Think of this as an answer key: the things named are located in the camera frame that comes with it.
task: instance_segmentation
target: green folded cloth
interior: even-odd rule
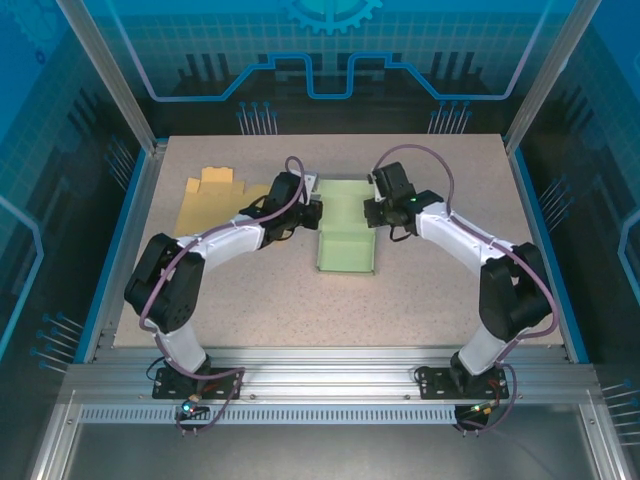
[[[363,202],[373,197],[366,180],[320,179],[323,203],[318,246],[318,270],[373,274],[376,234],[367,227]]]

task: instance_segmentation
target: metal rod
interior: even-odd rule
[[[82,325],[80,325],[79,323],[74,322],[73,320],[71,320],[70,318],[67,318],[64,316],[64,314],[62,312],[58,312],[56,314],[56,318],[58,320],[64,320],[65,322],[69,322],[71,325],[75,325],[76,327],[78,327],[80,330],[84,330],[84,327]]]
[[[440,121],[440,114],[442,113],[442,108],[446,104],[447,104],[447,102],[445,102],[444,100],[440,101],[440,108],[438,109],[438,115],[436,116],[436,123],[434,125],[433,133],[437,133],[436,130],[438,129],[438,122]]]
[[[449,129],[449,133],[456,133],[456,124],[460,123],[459,122],[460,112],[453,112],[453,116],[455,118],[453,119],[453,122],[451,123],[451,128]]]
[[[438,130],[438,133],[442,133],[443,127],[444,127],[444,122],[448,117],[449,117],[449,112],[448,111],[445,110],[444,112],[442,112],[442,120],[440,121],[440,129]]]
[[[546,188],[546,190],[544,192],[542,192],[540,194],[540,197],[538,198],[538,203],[540,205],[542,205],[542,203],[545,202],[545,199],[551,195],[551,193],[553,193],[553,191],[558,188],[558,185],[560,185],[561,180],[558,180],[557,178],[554,178],[551,183],[549,184],[549,186]]]
[[[631,388],[631,380],[629,380],[628,378],[625,378],[622,383],[619,383],[617,385],[611,385],[610,387],[602,388],[601,391],[607,392],[609,390],[613,390],[614,388],[621,388],[621,387]]]
[[[122,166],[118,163],[118,161],[117,161],[117,159],[115,157],[114,157],[113,163],[111,163],[111,170],[113,170],[115,172],[115,174],[118,175],[120,180],[122,180],[122,182],[124,183],[125,187],[127,185],[129,185],[129,177],[127,176],[126,172],[124,171]]]
[[[57,0],[57,3],[140,146],[153,155],[156,137],[84,2]]]
[[[555,222],[550,228],[549,228],[549,233],[553,232],[556,227],[558,227],[558,225],[560,225],[563,221],[565,221],[567,218],[569,218],[569,212],[564,212],[564,215],[562,215],[561,218],[558,219],[557,222]]]
[[[614,427],[628,427],[630,425],[638,425],[638,424],[640,424],[640,419],[636,420],[635,422],[614,423],[613,426]]]
[[[640,390],[629,390],[628,392],[619,393],[617,395],[611,395],[610,397],[604,397],[604,399],[611,400],[612,398],[626,397],[627,395],[633,395],[634,393],[640,393]]]
[[[251,125],[251,135],[256,135],[256,129],[253,123],[253,112],[247,113],[247,117],[249,117],[249,125]]]
[[[625,413],[616,413],[615,415],[611,415],[611,418],[615,418],[615,417],[626,417],[627,415],[640,415],[640,411],[636,410],[633,412],[625,412]]]
[[[243,135],[246,135],[246,133],[244,133],[244,125],[242,125],[242,112],[236,112],[236,117],[238,117],[238,123],[240,124],[240,131],[242,132]]]
[[[262,102],[262,105],[264,106],[264,109],[267,111],[267,124],[269,125],[269,135],[273,135],[273,129],[271,128],[271,116],[269,115],[269,105],[271,105],[269,102]]]
[[[278,118],[278,113],[271,112],[271,118],[273,118],[273,131],[278,135],[278,121],[276,120]]]
[[[553,223],[563,213],[565,214],[565,217],[566,217],[566,214],[569,213],[567,209],[573,204],[573,202],[574,202],[574,198],[571,197],[569,201],[566,202],[562,207],[560,207],[559,210],[556,210],[555,213],[553,213],[553,215],[551,214],[549,215],[548,217],[549,220],[547,221],[547,223]]]
[[[258,115],[258,102],[251,102],[251,106],[253,107],[253,113],[255,114],[255,119],[258,123],[258,135],[260,135],[260,115]]]
[[[451,119],[453,118],[453,110],[456,108],[456,106],[458,105],[458,102],[456,102],[455,100],[453,102],[451,102],[451,111],[449,112],[448,115],[448,119],[447,119],[447,126],[444,128],[444,133],[447,133],[447,130],[449,130],[449,124],[451,123]]]
[[[36,332],[36,338],[44,338],[45,340],[49,340],[50,342],[53,342],[65,348],[68,348],[69,350],[73,350],[73,351],[76,350],[76,347],[72,347],[71,345],[67,345],[66,343],[61,342],[60,340],[56,340],[55,338],[45,335],[45,333],[42,330],[38,330]]]
[[[71,360],[73,360],[73,355],[69,355],[68,353],[63,352],[62,350],[58,350],[57,348],[55,348],[50,343],[47,343],[44,346],[44,350],[45,350],[45,352],[54,352],[54,353],[57,353],[58,355],[62,355],[64,357],[69,357]]]
[[[268,135],[267,134],[267,125],[264,122],[264,115],[265,115],[264,112],[260,112],[260,120],[262,121],[262,133],[263,133],[263,135]]]
[[[456,125],[456,127],[453,129],[454,132],[459,133],[458,129],[460,128],[460,124],[462,123],[462,117],[464,117],[464,112],[467,111],[467,107],[469,105],[471,105],[471,102],[469,100],[462,102],[462,112],[460,113],[460,117],[458,118],[458,125]]]
[[[111,153],[113,153],[113,156],[116,158],[116,161],[118,162],[118,164],[121,165],[122,168],[125,170],[125,172],[127,173],[127,177],[131,178],[131,175],[133,175],[133,167],[129,165],[127,158],[124,155],[122,155],[119,151],[116,152],[116,150],[113,147],[111,147]]]
[[[630,402],[616,403],[615,405],[607,405],[609,410],[611,410],[612,408],[627,407],[627,406],[637,407],[638,406],[638,399],[637,398],[632,398]]]
[[[553,202],[548,202],[547,204],[545,204],[542,207],[542,216],[547,216],[547,214],[549,213],[549,211],[561,200],[564,199],[563,197],[563,193],[559,193],[558,196],[555,198],[555,200]]]
[[[116,182],[118,182],[118,185],[120,185],[120,188],[122,188],[126,192],[127,182],[122,178],[122,175],[118,173],[118,171],[113,167],[109,169],[109,173],[116,180]]]
[[[529,89],[527,96],[509,127],[506,135],[507,155],[515,153],[520,145],[525,133],[529,130],[542,104],[549,95],[556,79],[562,72],[564,65],[576,48],[582,34],[589,26],[591,18],[598,9],[600,2],[601,0],[579,1],[576,2],[575,7],[571,10],[562,30],[560,30],[556,41],[540,68],[533,85]]]
[[[52,357],[51,355],[46,355],[42,352],[39,352],[35,347],[29,350],[29,354],[32,357],[38,356],[38,357],[46,358],[47,360],[53,360],[54,362],[60,362],[64,365],[69,365],[69,362],[65,362],[64,360],[60,360],[59,358]]]
[[[61,368],[57,368],[57,367],[54,367],[53,365],[49,365],[44,360],[40,360],[40,362],[38,363],[38,366],[40,368],[48,368],[49,370],[55,370],[56,372],[60,372],[62,374],[66,374],[67,373],[64,370],[62,370]]]
[[[78,335],[80,336],[82,334],[82,332],[78,332],[77,330],[73,330],[69,327],[67,327],[66,325],[60,323],[60,322],[56,322],[53,318],[47,318],[46,320],[44,320],[45,323],[53,323],[54,325],[57,325],[60,328],[64,328],[65,330],[67,330],[68,332],[73,333],[74,335]]]
[[[242,108],[242,116],[244,117],[244,126],[247,129],[247,135],[249,135],[249,122],[247,121],[247,111],[244,108],[246,106],[247,104],[245,102],[240,102],[240,108]]]
[[[70,329],[68,326],[63,325],[62,323],[56,322],[53,318],[51,318],[51,316],[48,313],[45,313],[44,315],[42,315],[42,321],[44,323],[47,322],[51,322],[55,325],[58,325],[59,327],[65,328],[65,329],[69,329],[72,332],[77,332],[78,335],[80,335],[82,333],[82,327],[80,325],[75,325],[80,331],[75,330],[75,329]]]
[[[122,143],[116,138],[116,136],[113,136],[113,139],[116,143],[116,145],[118,146],[118,149],[122,152],[122,154],[127,158],[127,160],[129,160],[129,163],[131,164],[131,167],[135,167],[136,165],[136,161],[134,160],[134,158],[131,156],[131,154],[129,153],[129,151],[124,148],[122,146]]]
[[[433,126],[433,119],[436,118],[436,111],[432,111],[429,119],[429,126],[427,127],[427,133],[431,133],[431,127]]]
[[[467,128],[467,122],[471,118],[471,112],[467,112],[464,116],[464,122],[462,123],[462,128],[458,131],[458,133],[464,133],[464,129]]]
[[[564,207],[567,206],[567,203],[564,200],[560,200],[560,202],[558,202],[557,205],[555,205],[551,211],[547,212],[544,214],[545,216],[545,222],[547,223],[547,225],[549,224],[549,220],[551,220],[551,218],[553,216],[556,215],[556,213],[558,213],[559,211],[561,211]]]
[[[71,338],[71,337],[70,337],[70,336],[68,336],[68,335],[65,335],[64,333],[62,333],[61,331],[59,331],[56,327],[53,327],[53,328],[51,329],[51,335],[53,335],[54,337],[55,337],[55,336],[58,336],[58,337],[66,338],[66,339],[67,339],[67,340],[69,340],[70,342],[73,342],[73,343],[76,343],[76,344],[78,343],[78,340],[76,340],[75,338]]]

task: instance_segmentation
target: blue frame edge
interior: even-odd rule
[[[587,354],[587,349],[584,346],[584,341],[582,340],[580,327],[578,327],[578,322],[573,312],[571,301],[569,300],[569,293],[567,292],[567,287],[564,284],[564,279],[562,278],[562,273],[560,272],[558,259],[556,257],[555,251],[553,250],[551,237],[549,236],[547,226],[544,223],[542,210],[540,210],[540,204],[538,203],[535,191],[533,189],[531,176],[529,175],[529,170],[527,169],[527,166],[525,164],[524,156],[522,155],[522,151],[520,150],[520,147],[516,148],[514,152],[514,158],[516,160],[517,167],[520,172],[520,176],[522,177],[522,185],[525,189],[525,191],[522,193],[526,195],[526,200],[529,202],[529,205],[531,206],[531,212],[533,214],[532,220],[536,223],[538,234],[540,236],[540,241],[542,242],[542,249],[543,249],[544,255],[547,257],[547,262],[550,270],[549,274],[551,275],[553,284],[556,287],[556,292],[557,292],[556,300],[560,303],[560,306],[562,307],[565,322],[567,325],[567,330],[569,332],[569,335],[571,336],[573,348],[576,352],[576,357],[577,357],[576,360],[579,363],[589,363],[589,356]]]
[[[111,237],[111,244],[109,245],[109,250],[107,251],[104,266],[102,267],[102,272],[100,273],[100,279],[98,280],[98,285],[96,286],[96,293],[93,295],[93,301],[91,302],[91,307],[89,308],[87,321],[84,324],[84,329],[82,331],[82,336],[80,337],[80,342],[78,344],[78,349],[76,350],[73,363],[83,363],[83,359],[87,353],[89,344],[91,343],[91,335],[94,328],[96,328],[96,322],[98,321],[98,311],[100,310],[104,292],[107,288],[109,275],[111,275],[111,270],[113,269],[116,253],[122,242],[122,233],[125,223],[127,222],[127,218],[129,217],[129,212],[131,211],[131,204],[133,203],[133,197],[138,188],[138,183],[140,182],[142,167],[144,166],[146,157],[147,152],[144,149],[140,149],[138,160],[136,161],[136,166],[133,170],[131,181],[129,182],[127,194],[125,195],[124,201],[122,202],[122,208],[120,209],[118,222],[116,223],[113,237]]]

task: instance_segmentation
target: blue border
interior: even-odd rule
[[[107,7],[111,12],[111,16],[113,17],[113,21],[116,24],[120,35],[122,36],[122,40],[125,43],[127,50],[129,51],[129,55],[138,70],[138,74],[144,84],[147,93],[149,96],[155,100],[156,102],[223,102],[227,100],[236,89],[242,85],[242,83],[255,71],[261,70],[276,70],[276,61],[277,60],[302,60],[305,64],[305,72],[306,72],[306,85],[307,85],[307,94],[310,98],[314,100],[346,100],[353,95],[354,88],[354,79],[355,79],[355,62],[361,58],[375,58],[375,59],[383,59],[384,60],[384,68],[387,69],[403,69],[406,70],[427,92],[431,94],[431,96],[436,100],[492,100],[492,101],[502,101],[509,98],[513,89],[520,78],[520,74],[524,69],[527,60],[529,59],[529,55],[538,41],[538,36],[540,35],[540,31],[544,26],[547,16],[551,11],[552,5],[556,0],[548,0],[544,10],[540,14],[540,18],[538,23],[531,34],[531,38],[527,42],[527,46],[522,52],[522,56],[516,66],[516,69],[509,81],[509,85],[507,86],[507,90],[503,94],[492,95],[492,94],[443,94],[438,93],[436,89],[427,81],[427,79],[418,71],[418,69],[409,62],[396,62],[393,60],[393,52],[387,51],[366,51],[366,52],[356,52],[351,54],[349,60],[347,62],[347,85],[344,93],[316,93],[314,85],[313,85],[313,62],[311,57],[304,52],[280,52],[280,53],[268,53],[267,54],[267,62],[266,63],[254,63],[247,66],[240,75],[227,87],[227,89],[221,95],[194,95],[194,96],[179,96],[179,97],[161,97],[156,94],[153,86],[151,85],[151,81],[147,76],[145,69],[142,65],[140,58],[138,57],[138,53],[127,34],[127,30],[122,23],[118,12],[116,11],[115,5],[113,4],[113,0],[106,0]]]
[[[11,215],[16,217],[16,219],[22,223],[25,227],[31,230],[31,235],[33,236],[33,243],[36,247],[36,258],[33,260],[31,264],[31,269],[29,269],[29,275],[27,279],[24,281],[24,285],[22,286],[22,290],[20,291],[20,295],[18,296],[18,300],[13,307],[13,311],[11,312],[11,316],[9,317],[9,321],[7,322],[7,326],[2,333],[2,337],[0,338],[0,361],[2,361],[2,357],[7,350],[7,346],[9,345],[9,341],[11,340],[11,336],[15,331],[16,325],[18,324],[18,320],[20,315],[22,314],[22,309],[24,308],[25,303],[27,302],[27,298],[29,297],[29,293],[31,293],[31,288],[33,287],[33,282],[36,280],[36,276],[38,275],[38,271],[40,270],[40,266],[44,260],[44,247],[42,246],[42,235],[40,234],[40,228],[35,220],[33,220],[29,215],[25,212],[17,208],[13,203],[7,200],[4,196],[0,195],[0,208],[5,208],[9,211]]]
[[[638,222],[640,222],[640,209],[637,209],[631,215],[629,215],[622,224],[620,242],[618,243],[618,258],[620,259],[622,269],[627,276],[629,285],[631,285],[631,290],[633,290],[633,294],[636,296],[636,301],[640,304],[640,284],[638,283],[638,279],[636,278],[633,268],[631,267],[631,263],[627,258],[629,230],[631,230]]]
[[[536,223],[538,233],[540,234],[540,241],[542,242],[542,247],[544,249],[544,254],[547,257],[547,262],[550,270],[549,273],[551,274],[551,278],[553,279],[553,284],[556,287],[557,297],[562,307],[562,311],[564,312],[567,329],[569,330],[573,348],[576,352],[576,360],[579,363],[589,363],[589,356],[587,355],[587,349],[585,348],[584,341],[582,340],[580,327],[578,327],[576,316],[573,313],[573,307],[571,306],[571,301],[569,300],[569,293],[567,292],[567,287],[564,284],[564,279],[562,278],[562,274],[560,273],[558,259],[556,257],[555,251],[553,250],[551,237],[549,236],[547,226],[544,223],[542,210],[540,209],[540,204],[538,203],[535,190],[533,189],[531,176],[529,175],[529,170],[527,170],[524,156],[522,155],[520,147],[515,150],[514,156],[516,159],[518,170],[520,172],[520,176],[522,177],[522,186],[525,189],[524,193],[526,194],[527,201],[531,206],[533,221]]]
[[[111,237],[111,244],[109,245],[107,257],[104,260],[104,266],[102,267],[102,273],[100,274],[100,279],[98,280],[96,293],[93,295],[93,301],[91,302],[89,315],[87,315],[87,321],[84,324],[84,330],[82,331],[82,336],[80,337],[80,343],[78,345],[78,349],[76,350],[76,355],[73,359],[73,363],[84,363],[83,359],[87,353],[87,350],[89,349],[91,336],[93,334],[93,330],[96,328],[96,322],[98,321],[98,311],[100,310],[104,292],[107,288],[109,275],[111,275],[111,270],[113,269],[113,263],[116,259],[116,253],[118,252],[118,248],[120,248],[120,245],[122,243],[122,232],[124,230],[125,223],[127,223],[127,218],[129,217],[131,204],[133,203],[133,197],[136,193],[136,190],[138,189],[138,183],[140,183],[140,176],[146,156],[147,152],[144,149],[140,149],[136,167],[133,170],[133,175],[131,176],[131,181],[129,182],[129,188],[127,190],[127,194],[124,197],[124,202],[122,202],[122,208],[120,210],[120,215],[118,216],[118,223],[116,223],[113,237]]]

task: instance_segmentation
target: yellow cloth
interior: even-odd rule
[[[174,237],[193,235],[216,225],[227,223],[256,198],[269,193],[268,185],[252,185],[233,181],[233,169],[206,167],[200,178],[189,178]]]

